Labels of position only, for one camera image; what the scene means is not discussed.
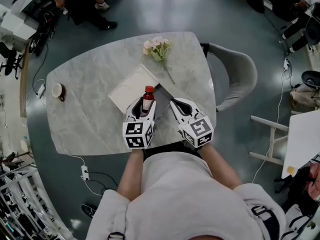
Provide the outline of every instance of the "power strip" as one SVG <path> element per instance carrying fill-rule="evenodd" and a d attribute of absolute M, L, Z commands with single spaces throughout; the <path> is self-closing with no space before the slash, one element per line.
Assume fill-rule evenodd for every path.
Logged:
<path fill-rule="evenodd" d="M 89 178 L 88 167 L 85 166 L 85 165 L 82 165 L 82 166 L 81 166 L 81 171 L 82 171 L 81 178 L 82 178 L 84 181 L 89 181 L 90 178 Z"/>
<path fill-rule="evenodd" d="M 44 84 L 41 84 L 36 97 L 40 99 L 41 96 L 44 94 L 45 90 L 46 90 L 46 86 Z"/>
<path fill-rule="evenodd" d="M 283 63 L 284 71 L 287 71 L 289 69 L 289 64 L 290 64 L 289 60 L 285 58 Z"/>

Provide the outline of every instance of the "chair backrest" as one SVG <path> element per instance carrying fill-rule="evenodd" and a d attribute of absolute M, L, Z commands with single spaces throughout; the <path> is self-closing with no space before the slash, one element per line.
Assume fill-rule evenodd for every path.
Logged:
<path fill-rule="evenodd" d="M 258 80 L 256 65 L 248 55 L 213 43 L 208 44 L 207 52 L 223 63 L 229 77 L 228 95 L 216 107 L 217 111 L 222 111 L 239 102 L 255 88 Z"/>
<path fill-rule="evenodd" d="M 9 57 L 10 50 L 4 42 L 0 42 L 0 54 L 6 59 Z"/>
<path fill-rule="evenodd" d="M 12 72 L 16 62 L 17 51 L 9 50 L 8 59 L 6 60 L 4 75 L 8 76 Z"/>

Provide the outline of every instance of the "white cable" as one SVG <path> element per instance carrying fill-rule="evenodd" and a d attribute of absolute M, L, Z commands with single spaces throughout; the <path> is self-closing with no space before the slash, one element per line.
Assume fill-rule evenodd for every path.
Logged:
<path fill-rule="evenodd" d="M 81 159 L 82 160 L 82 162 L 83 162 L 83 165 L 85 166 L 86 164 L 85 164 L 85 160 L 82 158 L 82 157 L 80 157 L 80 156 L 75 156 L 75 155 L 71 155 L 71 154 L 67 154 L 69 157 L 73 157 L 73 158 L 79 158 L 79 159 Z"/>
<path fill-rule="evenodd" d="M 32 87 L 31 91 L 29 92 L 29 94 L 26 96 L 26 98 L 25 98 L 25 102 L 27 102 L 27 99 L 29 98 L 30 94 L 33 92 L 33 90 L 34 90 L 35 86 L 36 86 L 36 85 L 37 85 L 37 83 L 38 83 L 39 81 L 41 81 L 41 80 L 43 80 L 43 85 L 45 85 L 45 84 L 46 84 L 46 80 L 44 80 L 43 78 L 38 79 L 38 80 L 35 82 L 34 86 Z"/>
<path fill-rule="evenodd" d="M 85 164 L 85 160 L 84 160 L 82 157 L 80 157 L 80 156 L 75 156 L 75 155 L 71 155 L 71 154 L 67 154 L 67 155 L 70 156 L 70 157 L 73 157 L 73 158 L 79 158 L 79 159 L 81 159 L 82 162 L 83 162 L 83 165 L 84 165 L 84 166 L 86 165 L 86 164 Z M 84 180 L 84 179 L 82 178 L 82 176 L 81 176 L 81 179 L 84 181 L 86 187 L 91 191 L 92 194 L 95 194 L 95 195 L 100 196 L 100 197 L 102 196 L 101 194 L 97 194 L 97 193 L 93 192 L 93 191 L 91 190 L 91 188 L 88 186 L 87 181 Z"/>
<path fill-rule="evenodd" d="M 1 112 L 4 112 L 4 127 L 6 128 L 6 133 L 8 134 L 8 142 L 9 142 L 8 146 L 9 146 L 9 149 L 11 149 L 10 135 L 9 135 L 8 126 L 7 126 L 7 113 L 4 107 L 1 108 Z"/>
<path fill-rule="evenodd" d="M 278 104 L 278 116 L 277 116 L 277 118 L 276 118 L 276 123 L 278 123 L 278 121 L 279 121 L 280 104 L 281 104 L 282 96 L 283 96 L 283 93 L 284 93 L 284 73 L 285 73 L 285 71 L 286 71 L 286 70 L 284 69 L 283 72 L 282 72 L 282 76 L 281 76 L 281 97 L 280 97 L 280 101 L 279 101 L 279 104 Z M 265 153 L 265 156 L 268 155 L 269 150 L 270 150 L 270 146 L 269 146 L 269 148 L 268 148 L 268 151 Z M 266 161 L 266 160 L 263 161 L 263 163 L 261 164 L 261 166 L 259 167 L 259 169 L 255 172 L 254 177 L 253 177 L 253 180 L 252 180 L 251 183 L 254 183 L 255 178 L 256 178 L 258 172 L 260 171 L 260 169 L 262 168 L 262 166 L 264 165 L 265 161 Z"/>
<path fill-rule="evenodd" d="M 81 177 L 81 179 L 84 181 L 84 183 L 85 183 L 85 185 L 86 185 L 86 187 L 91 191 L 91 193 L 93 193 L 93 194 L 95 194 L 95 195 L 97 195 L 97 196 L 102 196 L 102 194 L 97 194 L 97 193 L 95 193 L 95 192 L 93 192 L 92 190 L 91 190 L 91 188 L 88 186 L 88 184 L 87 184 L 87 182 Z"/>

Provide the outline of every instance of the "hand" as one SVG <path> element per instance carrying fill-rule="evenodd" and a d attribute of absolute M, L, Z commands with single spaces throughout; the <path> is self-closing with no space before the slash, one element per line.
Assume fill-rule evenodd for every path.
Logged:
<path fill-rule="evenodd" d="M 56 1 L 55 1 L 55 5 L 56 5 L 56 7 L 58 7 L 58 8 L 65 7 L 65 0 L 56 0 Z"/>

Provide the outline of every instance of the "floor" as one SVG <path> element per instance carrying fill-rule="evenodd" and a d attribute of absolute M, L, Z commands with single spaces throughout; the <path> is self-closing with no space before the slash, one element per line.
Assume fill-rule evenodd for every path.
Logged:
<path fill-rule="evenodd" d="M 249 157 L 249 151 L 265 154 L 270 135 L 268 128 L 251 122 L 250 115 L 276 121 L 281 97 L 284 52 L 278 33 L 271 23 L 263 14 L 249 7 L 245 0 L 107 0 L 107 3 L 111 8 L 104 15 L 109 20 L 117 21 L 118 27 L 100 31 L 89 23 L 75 26 L 71 19 L 67 21 L 67 17 L 61 17 L 54 38 L 48 42 L 48 55 L 36 79 L 46 78 L 50 71 L 62 63 L 90 49 L 150 33 L 191 31 L 200 42 L 210 42 L 246 53 L 256 65 L 257 85 L 241 103 L 217 114 L 213 144 L 238 172 L 243 182 L 250 183 L 262 162 Z M 265 14 L 276 28 L 285 24 L 270 11 Z M 27 92 L 31 89 L 35 72 L 43 62 L 45 49 L 40 58 L 30 58 Z M 208 60 L 213 66 L 218 105 L 227 95 L 228 77 L 219 61 L 212 57 Z M 301 73 L 308 70 L 306 53 L 300 50 L 290 55 L 289 60 L 293 67 L 291 81 L 295 85 L 300 82 Z M 286 80 L 279 107 L 279 122 L 285 125 L 288 125 L 290 116 L 289 91 L 289 81 Z M 80 206 L 84 203 L 97 206 L 100 197 L 89 192 L 80 179 L 82 161 L 56 152 L 42 102 L 32 94 L 26 103 L 28 131 L 35 161 L 61 219 L 75 238 L 83 240 L 90 219 L 82 213 Z M 279 147 L 277 152 L 283 155 L 285 150 Z M 127 159 L 127 153 L 84 157 L 91 171 L 106 172 L 116 181 L 120 180 Z M 255 183 L 261 184 L 279 204 L 286 196 L 274 194 L 279 185 L 273 181 L 281 175 L 281 171 L 281 166 L 266 162 L 255 179 Z M 94 179 L 109 188 L 115 187 L 103 175 Z M 95 182 L 89 184 L 92 190 L 101 191 Z"/>
<path fill-rule="evenodd" d="M 6 64 L 6 59 L 0 57 L 0 64 Z M 20 80 L 15 78 L 15 71 L 5 76 L 5 70 L 0 72 L 0 94 L 3 95 L 3 109 L 0 108 L 0 156 L 5 157 L 12 152 L 22 154 L 20 140 L 26 140 L 29 144 L 27 120 L 20 117 Z M 29 156 L 23 156 L 23 160 L 31 162 Z"/>

